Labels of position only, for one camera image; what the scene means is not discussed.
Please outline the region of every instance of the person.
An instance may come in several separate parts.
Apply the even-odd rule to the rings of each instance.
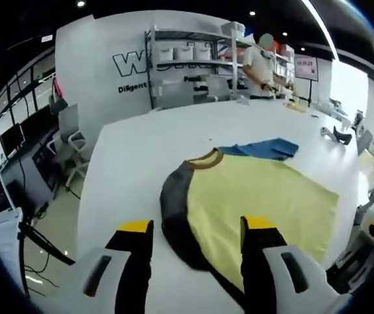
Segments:
[[[243,71],[248,77],[248,90],[251,99],[273,99],[274,83],[286,88],[292,85],[286,83],[274,73],[274,39],[270,34],[253,34],[258,46],[251,46],[245,50]]]

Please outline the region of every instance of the computer monitor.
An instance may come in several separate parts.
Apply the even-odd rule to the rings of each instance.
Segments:
[[[1,134],[1,142],[4,147],[5,156],[9,156],[14,149],[18,148],[23,142],[23,134],[19,124],[13,125],[6,132]]]
[[[58,117],[50,112],[49,106],[36,111],[21,123],[26,142],[40,140],[41,137],[57,125]]]

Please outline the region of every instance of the blue cloth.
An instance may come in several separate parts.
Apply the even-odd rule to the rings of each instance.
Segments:
[[[299,145],[293,144],[285,139],[270,139],[247,145],[234,145],[231,147],[220,147],[227,155],[251,156],[256,158],[286,160],[298,151]]]

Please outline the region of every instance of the desk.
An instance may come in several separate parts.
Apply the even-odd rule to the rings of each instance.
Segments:
[[[286,163],[339,194],[334,231],[323,263],[328,267],[347,245],[358,205],[356,141],[343,146],[322,137],[322,126],[340,128],[341,123],[319,112],[287,109],[283,103],[207,103],[105,126],[82,191],[78,257],[93,247],[104,247],[117,225],[153,219],[154,252],[146,312],[243,313],[210,273],[191,270],[168,246],[160,226],[161,187],[183,160],[202,156],[213,147],[282,137],[299,145],[296,156]],[[319,118],[311,117],[312,113]]]
[[[8,185],[16,181],[23,189],[24,171],[26,177],[24,192],[33,202],[36,210],[53,200],[56,193],[59,166],[54,164],[54,156],[46,148],[46,143],[55,131],[55,129],[50,130],[32,142],[25,142],[24,146],[1,166],[1,179],[4,183]]]

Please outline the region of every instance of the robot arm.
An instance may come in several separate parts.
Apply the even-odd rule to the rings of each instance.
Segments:
[[[95,248],[63,276],[61,287],[35,299],[46,314],[144,314],[151,276],[153,221],[116,231],[114,249]]]
[[[254,219],[241,218],[245,313],[332,314],[347,304],[349,295],[334,291],[323,267]]]

